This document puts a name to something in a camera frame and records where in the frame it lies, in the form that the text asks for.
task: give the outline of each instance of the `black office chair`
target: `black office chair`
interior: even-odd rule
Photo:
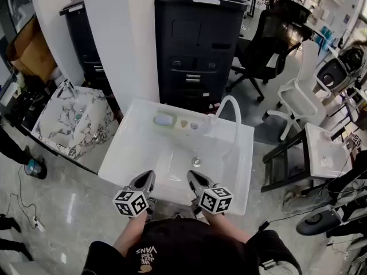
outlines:
[[[282,73],[288,54],[312,34],[313,31],[307,26],[293,22],[288,13],[264,10],[252,41],[239,38],[237,42],[235,57],[239,59],[242,67],[232,66],[231,69],[242,75],[226,87],[226,92],[231,92],[236,85],[248,78],[260,94],[258,102],[262,102],[264,95],[255,78],[262,79],[263,83],[267,84],[270,79]],[[267,64],[274,54],[279,55],[276,65],[274,68],[268,67]]]

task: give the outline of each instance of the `white pipe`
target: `white pipe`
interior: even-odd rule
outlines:
[[[241,121],[241,111],[240,111],[240,107],[238,102],[236,101],[236,99],[233,96],[225,96],[224,99],[222,100],[222,102],[220,103],[219,109],[217,111],[217,113],[215,114],[214,118],[213,118],[213,124],[217,121],[220,113],[222,112],[225,103],[227,103],[227,101],[230,101],[233,105],[233,109],[235,110],[235,116],[236,116],[236,134],[235,134],[235,139],[233,141],[233,144],[231,146],[231,148],[229,149],[229,151],[223,156],[223,161],[226,161],[229,157],[229,155],[231,154],[231,152],[235,149],[236,145],[238,144],[239,140],[239,136],[240,136],[240,125],[242,124]]]

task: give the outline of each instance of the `black t-shirt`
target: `black t-shirt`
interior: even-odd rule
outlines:
[[[259,275],[261,262],[276,259],[274,253],[261,250],[269,241],[275,242],[275,253],[289,253],[276,232],[271,230],[257,234],[244,244],[194,219],[151,222],[145,226],[141,239],[128,250],[126,258],[104,242],[93,242],[82,275]],[[290,263],[296,263],[289,255]]]

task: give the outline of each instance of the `sink drain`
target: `sink drain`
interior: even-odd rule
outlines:
[[[195,158],[193,158],[192,163],[193,163],[194,167],[200,167],[201,160],[200,160],[199,157],[195,157]]]

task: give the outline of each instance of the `sink basin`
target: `sink basin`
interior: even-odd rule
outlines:
[[[243,215],[251,176],[253,128],[240,125],[240,146],[224,158],[232,147],[236,123],[218,119],[205,133],[199,129],[176,129],[153,122],[154,116],[162,111],[197,123],[199,128],[207,117],[134,99],[107,151],[99,176],[127,186],[142,172],[154,170],[156,178],[151,197],[190,206],[196,196],[189,187],[187,173],[195,170],[226,186],[235,196],[229,212]]]
[[[98,172],[118,122],[103,92],[63,84],[56,89],[32,129],[32,135],[69,159]]]
[[[336,178],[352,169],[345,145],[325,139],[331,133],[311,123],[305,125],[312,176]]]

